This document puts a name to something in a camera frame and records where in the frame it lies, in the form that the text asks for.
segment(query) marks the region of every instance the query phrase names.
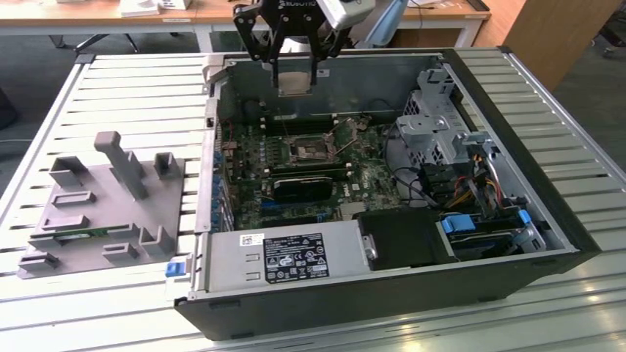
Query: table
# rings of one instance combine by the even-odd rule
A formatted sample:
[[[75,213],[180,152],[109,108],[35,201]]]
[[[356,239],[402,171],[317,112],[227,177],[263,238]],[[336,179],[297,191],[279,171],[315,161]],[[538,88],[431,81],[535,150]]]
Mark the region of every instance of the table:
[[[211,33],[232,32],[232,6],[248,1],[193,0],[187,10],[161,10],[160,15],[120,18],[119,0],[87,0],[57,4],[55,0],[4,0],[0,3],[0,35],[196,33],[200,52],[212,52]],[[455,46],[471,46],[488,12],[478,12],[464,0],[435,10],[407,9],[400,29],[462,29]],[[257,25],[259,30],[267,26]]]
[[[555,89],[620,0],[483,0],[491,8],[474,45],[508,46]]]
[[[1,350],[622,351],[626,175],[514,55],[476,48],[456,52],[602,247],[599,256],[500,301],[236,342],[211,342],[173,311],[167,299],[188,282],[167,282],[164,263],[20,280],[16,262],[49,196],[45,169],[59,155],[104,162],[89,151],[104,129],[123,134],[123,147],[140,160],[157,151],[185,159],[177,253],[193,250],[203,54],[97,56],[72,68],[0,199]]]

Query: power supply label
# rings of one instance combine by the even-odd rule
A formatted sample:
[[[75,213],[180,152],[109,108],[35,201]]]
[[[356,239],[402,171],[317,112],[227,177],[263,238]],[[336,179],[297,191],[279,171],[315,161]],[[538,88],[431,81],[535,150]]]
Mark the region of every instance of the power supply label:
[[[320,233],[263,240],[265,281],[269,284],[328,276],[324,239]]]

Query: gray plastic base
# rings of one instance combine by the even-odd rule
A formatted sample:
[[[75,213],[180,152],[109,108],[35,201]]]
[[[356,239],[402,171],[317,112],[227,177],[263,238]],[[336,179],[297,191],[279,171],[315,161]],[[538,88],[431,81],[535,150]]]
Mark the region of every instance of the gray plastic base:
[[[77,170],[73,175],[80,184],[64,188],[55,185],[17,276],[29,279],[168,261],[176,252],[185,166],[183,159],[175,159],[175,163],[179,177],[159,177],[153,162],[141,162],[141,183],[148,197],[140,200],[133,199],[124,184],[116,180],[111,165]],[[76,201],[57,204],[64,194],[68,194],[65,199]],[[51,229],[51,224],[59,224],[60,231],[69,229],[73,233],[64,235],[44,230]],[[141,229],[144,243],[140,243]],[[28,260],[28,255],[41,253],[57,259],[53,265],[45,264],[39,257]]]

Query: green component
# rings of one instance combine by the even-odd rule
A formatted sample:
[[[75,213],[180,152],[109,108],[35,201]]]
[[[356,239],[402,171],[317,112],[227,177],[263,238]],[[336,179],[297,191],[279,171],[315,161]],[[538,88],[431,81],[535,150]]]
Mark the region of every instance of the green component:
[[[225,150],[225,174],[236,230],[261,228],[264,221],[301,217],[316,217],[317,222],[339,221],[339,207],[346,202],[363,202],[368,210],[403,206],[380,158],[384,142],[379,135],[382,126],[367,126],[368,119],[358,115],[350,120],[346,118],[339,118],[331,134],[264,136],[259,126],[232,125],[236,149]],[[228,141],[228,138],[229,129],[224,129],[221,140]],[[276,179],[263,177],[265,169],[346,163],[351,165],[342,172],[350,172],[350,176],[334,182],[330,199],[271,206],[271,189]],[[307,177],[309,173],[293,173],[289,178]]]

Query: desk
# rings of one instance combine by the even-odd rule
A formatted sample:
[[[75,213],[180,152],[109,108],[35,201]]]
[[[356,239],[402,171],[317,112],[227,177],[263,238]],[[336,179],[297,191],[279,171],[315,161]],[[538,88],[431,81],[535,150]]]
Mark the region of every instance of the desk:
[[[193,32],[196,4],[156,16],[121,18],[119,0],[57,4],[55,0],[4,0],[0,35]]]
[[[4,0],[0,3],[0,35],[112,34],[195,32],[200,52],[212,52],[211,33],[233,32],[232,6],[247,1],[195,0],[185,11],[161,10],[156,16],[119,17],[119,0],[87,0],[57,4],[55,0]],[[464,0],[435,10],[407,9],[400,29],[460,29],[455,46],[471,46],[488,12],[478,12]],[[257,25],[259,30],[267,25]]]
[[[554,89],[620,0],[483,0],[491,18],[475,45],[508,46],[540,83]]]

